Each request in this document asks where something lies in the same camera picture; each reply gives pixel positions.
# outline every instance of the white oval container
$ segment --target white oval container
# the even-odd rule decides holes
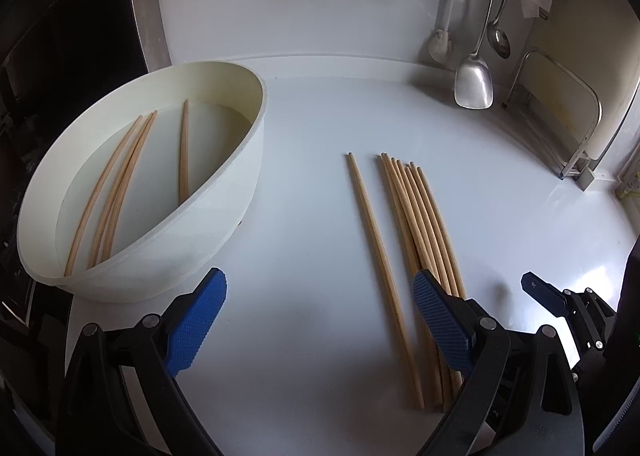
[[[70,186],[82,167],[107,140],[113,141],[114,135],[122,133],[139,115],[157,109],[160,117],[164,108],[180,106],[185,99],[190,104],[209,103],[234,109],[249,121],[246,135],[222,165],[199,188],[192,187],[191,196],[158,224],[120,251],[115,248],[110,259],[91,269],[76,262],[73,273],[63,277],[65,262],[60,252],[68,254],[69,238],[78,226],[88,198],[78,198],[76,206],[82,208],[78,208],[73,218],[63,219],[62,225],[58,218],[64,209],[65,197],[71,197]],[[27,273],[38,282],[102,302],[140,301],[180,284],[220,249],[253,198],[262,163],[266,99],[264,83],[253,72],[236,64],[209,61],[146,74],[98,100],[52,145],[24,195],[17,240],[20,260]],[[177,158],[176,152],[175,163],[166,166],[167,171],[175,171],[175,176]],[[99,171],[94,173],[91,187],[99,174]],[[108,192],[109,185],[110,182],[101,193]],[[127,191],[127,198],[135,197],[130,195],[131,191],[135,192],[133,185]],[[92,217],[101,210],[98,202]],[[131,216],[121,214],[118,227],[123,219],[125,223],[128,219],[133,221]],[[59,226],[66,227],[69,243],[63,248],[56,246]],[[94,229],[89,225],[82,242],[90,243],[93,235]]]

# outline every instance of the white table surface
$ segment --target white table surface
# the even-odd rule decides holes
[[[589,286],[617,306],[635,236],[613,196],[560,181],[513,136],[501,110],[459,109],[444,91],[343,78],[274,79],[268,88],[255,197],[210,263],[226,274],[226,302],[193,365],[177,376],[225,455],[413,455],[439,420],[410,408],[348,152],[412,330],[381,152],[424,169],[468,297],[506,328],[554,325],[570,363],[577,361],[564,321],[526,295],[520,277],[533,271],[560,289]],[[130,327],[191,291],[207,269],[137,304],[74,299],[67,360],[82,325]]]

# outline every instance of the textured blue pad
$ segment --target textured blue pad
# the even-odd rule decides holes
[[[434,284],[438,283],[418,272],[414,279],[415,305],[447,359],[447,365],[452,370],[466,374],[474,367],[471,358],[472,339],[444,302],[444,292],[438,292]]]
[[[554,317],[567,317],[569,310],[564,294],[555,286],[544,282],[536,274],[528,271],[520,280],[522,289],[542,305]]]
[[[164,365],[172,378],[193,362],[225,298],[225,274],[217,270],[169,335]]]

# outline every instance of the blue silicone brush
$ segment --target blue silicone brush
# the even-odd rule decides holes
[[[162,315],[168,337],[164,365],[172,378],[190,367],[225,298],[225,274],[212,268],[193,293],[176,297]]]

